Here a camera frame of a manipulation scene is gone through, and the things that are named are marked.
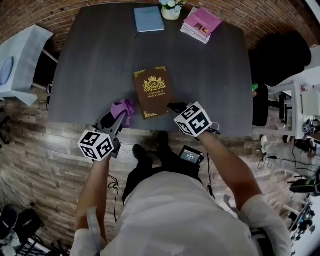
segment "light blue book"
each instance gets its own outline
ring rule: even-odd
[[[134,16],[138,32],[165,30],[164,22],[157,6],[134,8]]]

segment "white flower pot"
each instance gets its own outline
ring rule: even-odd
[[[162,16],[168,21],[176,21],[179,19],[180,11],[170,11],[164,7],[161,9]]]

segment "white shirt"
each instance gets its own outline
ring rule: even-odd
[[[160,172],[142,181],[125,201],[115,238],[101,256],[255,256],[250,228],[263,228],[276,256],[291,255],[281,218],[262,195],[241,209],[248,224],[219,207],[202,184],[185,175]],[[71,256],[94,256],[87,229],[75,233]]]

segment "red brick wall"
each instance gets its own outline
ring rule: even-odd
[[[267,34],[299,31],[309,46],[318,45],[314,31],[290,0],[186,0],[186,8],[202,6],[220,19],[243,29],[249,48]],[[111,0],[3,0],[0,1],[0,43],[33,24],[55,33],[53,47],[61,51],[80,10]],[[138,2],[158,3],[158,0]]]

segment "black shoe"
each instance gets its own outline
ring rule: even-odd
[[[160,131],[156,137],[157,148],[167,148],[169,146],[169,135],[166,131]]]
[[[147,151],[140,145],[135,144],[132,148],[132,153],[135,159],[140,161],[141,159],[146,159],[148,158],[147,156]]]

